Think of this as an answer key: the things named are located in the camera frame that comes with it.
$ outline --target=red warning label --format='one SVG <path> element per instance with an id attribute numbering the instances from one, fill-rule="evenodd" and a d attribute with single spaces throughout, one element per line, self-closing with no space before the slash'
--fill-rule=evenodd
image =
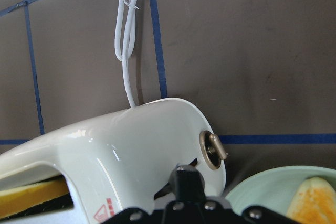
<path id="1" fill-rule="evenodd" d="M 106 199 L 107 205 L 109 206 L 109 210 L 110 210 L 110 215 L 111 217 L 114 216 L 114 210 L 113 210 L 113 206 L 112 206 L 112 200 L 111 198 L 107 198 Z"/>
<path id="2" fill-rule="evenodd" d="M 102 205 L 99 210 L 96 212 L 96 214 L 94 215 L 94 218 L 99 222 L 102 223 L 104 221 L 106 221 L 109 218 L 109 215 L 107 213 L 106 210 L 106 206 L 105 204 Z"/>

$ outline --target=white appliance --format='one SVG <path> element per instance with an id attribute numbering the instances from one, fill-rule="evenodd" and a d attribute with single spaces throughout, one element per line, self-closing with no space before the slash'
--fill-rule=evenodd
<path id="1" fill-rule="evenodd" d="M 178 164 L 197 159 L 205 194 L 219 196 L 225 166 L 211 167 L 200 135 L 212 129 L 191 103 L 177 98 L 118 111 L 37 137 L 0 155 L 0 190 L 56 175 L 66 179 L 74 207 L 3 223 L 97 224 L 128 207 L 149 214 L 153 196 Z M 214 151 L 211 146 L 208 154 Z"/>

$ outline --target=bowl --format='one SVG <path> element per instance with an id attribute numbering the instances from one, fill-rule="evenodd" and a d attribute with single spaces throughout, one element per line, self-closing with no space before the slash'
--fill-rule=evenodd
<path id="1" fill-rule="evenodd" d="M 336 188 L 336 170 L 316 166 L 285 166 L 266 170 L 244 180 L 226 196 L 233 211 L 241 215 L 249 206 L 259 205 L 285 215 L 301 183 L 321 177 Z"/>

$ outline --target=white cable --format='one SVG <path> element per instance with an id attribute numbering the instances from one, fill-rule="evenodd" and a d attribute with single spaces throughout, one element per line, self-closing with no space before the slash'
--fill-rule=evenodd
<path id="1" fill-rule="evenodd" d="M 135 107 L 134 99 L 132 96 L 130 79 L 128 73 L 128 58 L 131 56 L 135 43 L 135 9 L 137 8 L 137 0 L 130 0 L 127 4 L 129 9 L 126 18 L 125 31 L 123 36 L 122 52 L 120 51 L 120 36 L 121 36 L 121 27 L 122 27 L 122 18 L 124 11 L 124 1 L 119 0 L 118 5 L 118 15 L 117 15 L 117 24 L 114 37 L 114 48 L 115 55 L 119 60 L 122 61 L 122 74 L 124 79 L 124 86 L 126 90 L 126 95 L 129 101 L 129 104 L 132 107 Z"/>

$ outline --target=cord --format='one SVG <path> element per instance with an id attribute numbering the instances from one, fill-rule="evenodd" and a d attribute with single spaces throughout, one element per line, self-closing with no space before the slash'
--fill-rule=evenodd
<path id="1" fill-rule="evenodd" d="M 128 59 L 132 55 L 135 43 L 135 9 L 137 0 L 119 0 L 116 31 L 114 37 L 114 49 L 116 57 L 122 61 L 122 74 L 124 79 L 124 86 L 130 107 L 135 107 L 134 99 L 132 96 L 129 73 L 128 73 Z M 120 37 L 122 29 L 122 21 L 124 14 L 124 5 L 129 7 L 126 17 L 126 24 L 123 35 L 122 52 L 120 51 Z"/>

